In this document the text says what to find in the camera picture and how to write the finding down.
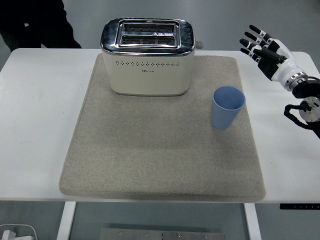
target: black clothing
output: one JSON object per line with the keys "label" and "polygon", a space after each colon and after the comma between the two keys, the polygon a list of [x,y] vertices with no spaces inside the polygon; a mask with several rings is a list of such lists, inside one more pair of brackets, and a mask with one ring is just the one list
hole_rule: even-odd
{"label": "black clothing", "polygon": [[0,34],[17,48],[81,48],[62,0],[0,0]]}

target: blue cup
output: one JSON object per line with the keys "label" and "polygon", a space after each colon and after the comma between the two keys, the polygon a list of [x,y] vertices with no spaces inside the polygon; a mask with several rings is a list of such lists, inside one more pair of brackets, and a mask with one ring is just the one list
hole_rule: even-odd
{"label": "blue cup", "polygon": [[218,87],[212,95],[211,124],[227,129],[246,103],[245,95],[236,87]]}

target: toaster slot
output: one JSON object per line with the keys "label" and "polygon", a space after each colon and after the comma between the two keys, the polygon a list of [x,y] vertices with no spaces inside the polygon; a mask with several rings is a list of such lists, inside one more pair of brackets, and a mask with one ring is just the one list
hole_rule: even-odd
{"label": "toaster slot", "polygon": [[123,30],[125,32],[158,32],[158,33],[174,33],[174,24],[156,24],[156,23],[125,23]]}
{"label": "toaster slot", "polygon": [[121,46],[129,45],[130,47],[175,47],[176,41],[174,36],[158,36],[158,35],[123,35]]}

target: white robotic arm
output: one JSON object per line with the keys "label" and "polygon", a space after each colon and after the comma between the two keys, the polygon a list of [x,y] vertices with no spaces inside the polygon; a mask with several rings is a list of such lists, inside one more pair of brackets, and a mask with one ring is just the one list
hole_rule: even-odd
{"label": "white robotic arm", "polygon": [[[320,79],[308,76],[299,68],[292,52],[280,40],[272,38],[253,25],[249,28],[261,38],[245,32],[244,34],[255,43],[242,38],[240,43],[245,48],[241,48],[241,52],[256,61],[258,68],[269,80],[279,82],[297,99],[303,99],[300,105],[287,105],[284,115],[298,126],[313,130],[320,138]],[[291,114],[291,109],[299,110],[300,116],[307,124]]]}

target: toaster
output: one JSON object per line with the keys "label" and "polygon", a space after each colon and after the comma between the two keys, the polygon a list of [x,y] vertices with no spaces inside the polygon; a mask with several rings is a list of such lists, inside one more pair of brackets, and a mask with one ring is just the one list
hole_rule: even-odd
{"label": "toaster", "polygon": [[118,94],[179,96],[189,88],[196,41],[184,20],[116,18],[104,26],[100,46]]}

